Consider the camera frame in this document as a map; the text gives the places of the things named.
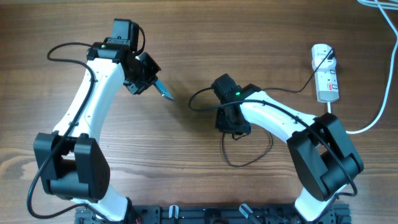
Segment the teal screen smartphone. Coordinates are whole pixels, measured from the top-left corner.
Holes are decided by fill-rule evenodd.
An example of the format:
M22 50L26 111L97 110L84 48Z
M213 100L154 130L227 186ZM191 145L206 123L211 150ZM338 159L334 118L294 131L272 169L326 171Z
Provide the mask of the teal screen smartphone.
M170 101L174 100L172 94L168 91L168 89L164 86L164 84L160 80L157 80L154 83L154 86L163 98Z

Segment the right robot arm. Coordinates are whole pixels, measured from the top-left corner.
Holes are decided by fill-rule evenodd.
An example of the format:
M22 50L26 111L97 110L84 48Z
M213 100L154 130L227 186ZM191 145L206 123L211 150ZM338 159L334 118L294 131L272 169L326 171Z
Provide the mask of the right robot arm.
M240 87L227 73L211 89L221 103L216 117L220 132L239 139L256 124L287 144L303 185L294 207L305 221L319 221L363 171L363 162L335 115L317 117L293 110L256 85Z

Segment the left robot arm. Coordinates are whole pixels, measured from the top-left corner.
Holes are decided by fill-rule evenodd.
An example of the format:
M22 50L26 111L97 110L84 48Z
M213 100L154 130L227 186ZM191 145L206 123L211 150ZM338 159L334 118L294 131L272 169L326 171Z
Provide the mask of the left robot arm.
M110 37L88 45L85 76L65 116L51 133L40 133L34 141L39 168L34 183L41 183L46 194L89 209L98 223L142 221L131 200L110 185L99 139L122 86L133 95L154 86L164 98L172 98L157 77L159 66L144 52L145 43L138 24L115 19Z

